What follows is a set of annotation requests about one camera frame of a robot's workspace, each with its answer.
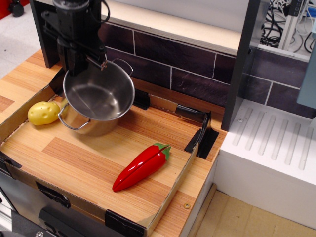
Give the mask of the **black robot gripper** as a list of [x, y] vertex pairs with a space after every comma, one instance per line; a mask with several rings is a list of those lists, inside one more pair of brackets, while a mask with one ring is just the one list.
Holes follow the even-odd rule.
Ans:
[[92, 64], [100, 70], [107, 67], [107, 49], [98, 36], [104, 21], [101, 7], [44, 11], [41, 17], [44, 32], [57, 42], [57, 51], [64, 71], [72, 76], [87, 70]]

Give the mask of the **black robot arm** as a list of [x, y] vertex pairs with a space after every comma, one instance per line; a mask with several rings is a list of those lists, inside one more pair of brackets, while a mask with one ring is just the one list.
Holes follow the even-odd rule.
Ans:
[[88, 68], [107, 67], [107, 49], [98, 36], [110, 16], [104, 0], [54, 0], [55, 11], [44, 11], [44, 32], [57, 44], [64, 71], [73, 76]]

